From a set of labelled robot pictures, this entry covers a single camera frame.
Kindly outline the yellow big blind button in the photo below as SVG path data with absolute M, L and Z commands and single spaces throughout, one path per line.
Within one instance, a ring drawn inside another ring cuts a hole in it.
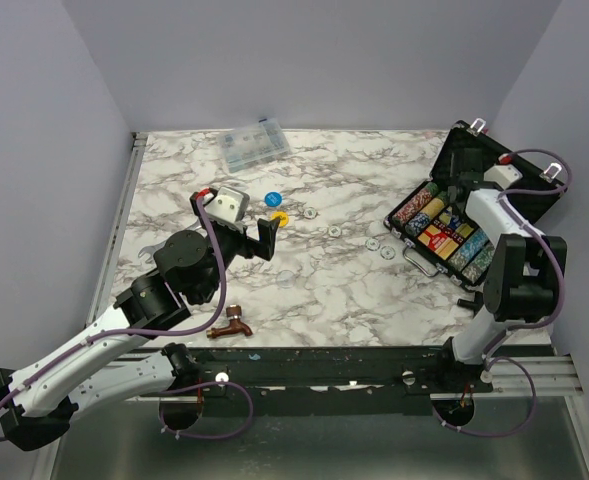
M 271 219 L 278 220 L 280 228 L 287 226 L 289 223 L 289 216 L 282 211 L 274 212 L 271 216 Z

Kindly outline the blue small blind button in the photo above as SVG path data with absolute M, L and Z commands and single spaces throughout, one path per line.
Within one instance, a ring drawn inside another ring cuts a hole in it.
M 264 202 L 269 207 L 278 207 L 282 204 L 283 198 L 279 192 L 271 191 L 264 196 Z

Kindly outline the blue playing card deck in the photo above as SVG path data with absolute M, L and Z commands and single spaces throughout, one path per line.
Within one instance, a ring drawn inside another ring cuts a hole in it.
M 444 209 L 434 220 L 434 224 L 458 243 L 462 243 L 475 231 L 475 228 L 457 215 L 452 207 Z

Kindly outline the red playing card deck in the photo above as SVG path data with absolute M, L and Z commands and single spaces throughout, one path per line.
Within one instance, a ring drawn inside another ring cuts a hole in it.
M 429 225 L 418 236 L 418 241 L 442 260 L 448 260 L 463 244 L 464 238 L 447 229 Z

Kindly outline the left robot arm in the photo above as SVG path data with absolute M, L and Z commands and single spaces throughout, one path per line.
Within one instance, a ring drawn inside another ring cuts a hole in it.
M 155 268 L 67 343 L 22 369 L 0 368 L 0 442 L 37 450 L 104 403 L 205 387 L 187 348 L 175 342 L 133 366 L 107 367 L 150 340 L 182 336 L 177 326 L 190 306 L 226 298 L 226 269 L 236 257 L 272 259 L 278 220 L 258 220 L 257 238 L 243 224 L 229 226 L 212 214 L 199 220 L 203 233 L 170 236 L 154 254 Z

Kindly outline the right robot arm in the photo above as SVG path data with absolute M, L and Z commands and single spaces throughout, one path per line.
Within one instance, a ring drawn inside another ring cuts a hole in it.
M 553 181 L 560 172 L 566 181 L 551 190 L 506 189 L 485 179 L 482 159 L 475 153 L 454 152 L 450 160 L 448 197 L 455 207 L 481 227 L 494 247 L 472 323 L 441 348 L 434 379 L 454 392 L 481 376 L 495 360 L 491 355 L 512 333 L 544 328 L 554 322 L 565 299 L 564 268 L 567 244 L 534 227 L 510 203 L 511 195 L 555 196 L 573 180 L 569 165 L 558 154 L 539 149 L 553 159 L 541 178 Z

